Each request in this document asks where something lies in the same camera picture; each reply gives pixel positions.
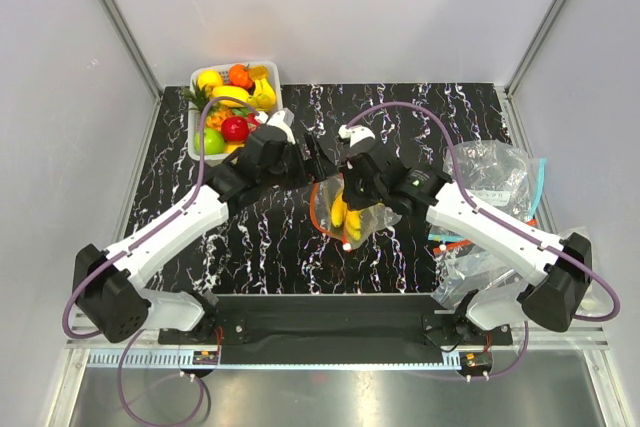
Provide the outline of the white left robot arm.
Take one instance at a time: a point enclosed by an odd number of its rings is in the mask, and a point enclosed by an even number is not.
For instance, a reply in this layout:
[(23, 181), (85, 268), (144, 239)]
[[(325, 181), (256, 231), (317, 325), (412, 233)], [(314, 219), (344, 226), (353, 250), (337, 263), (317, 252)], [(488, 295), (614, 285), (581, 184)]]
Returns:
[(122, 342), (149, 325), (182, 331), (196, 343), (215, 333), (216, 319), (187, 292), (147, 289), (148, 281), (185, 247), (256, 203), (272, 187), (296, 190), (337, 174), (317, 139), (300, 147), (286, 125), (263, 125), (222, 163), (201, 165), (195, 186), (169, 210), (105, 250), (89, 244), (76, 255), (73, 291), (94, 336)]

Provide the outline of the yellow banana bunch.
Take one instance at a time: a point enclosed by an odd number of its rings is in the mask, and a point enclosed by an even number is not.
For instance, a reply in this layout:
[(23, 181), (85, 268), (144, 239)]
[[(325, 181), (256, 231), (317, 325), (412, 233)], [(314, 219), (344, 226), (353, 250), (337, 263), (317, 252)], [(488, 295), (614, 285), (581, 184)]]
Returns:
[(339, 191), (330, 208), (331, 227), (339, 233), (339, 238), (346, 243), (354, 244), (363, 238), (361, 212), (351, 210)]

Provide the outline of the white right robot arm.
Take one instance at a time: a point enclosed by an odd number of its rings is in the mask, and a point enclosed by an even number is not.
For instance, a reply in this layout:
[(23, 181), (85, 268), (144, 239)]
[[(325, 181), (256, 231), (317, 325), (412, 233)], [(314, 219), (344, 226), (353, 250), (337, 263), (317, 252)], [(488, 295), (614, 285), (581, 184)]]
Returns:
[(463, 312), (453, 321), (460, 340), (476, 343), (489, 330), (527, 320), (554, 332), (568, 330), (591, 283), (586, 237), (562, 238), (529, 226), (461, 191), (438, 169), (406, 167), (373, 138), (350, 146), (340, 171), (350, 208), (383, 204), (401, 216), (423, 215), (431, 226), (462, 236), (516, 271), (516, 282), (465, 295)]

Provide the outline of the clear bag orange zipper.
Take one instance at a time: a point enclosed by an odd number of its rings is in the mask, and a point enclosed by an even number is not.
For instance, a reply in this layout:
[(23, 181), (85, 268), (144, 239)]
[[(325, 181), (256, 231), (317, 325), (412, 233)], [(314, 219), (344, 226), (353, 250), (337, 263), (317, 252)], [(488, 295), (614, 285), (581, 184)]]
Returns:
[(346, 252), (359, 248), (374, 233), (395, 226), (401, 216), (383, 204), (363, 210), (347, 206), (341, 175), (313, 185), (309, 201), (312, 225), (342, 245)]

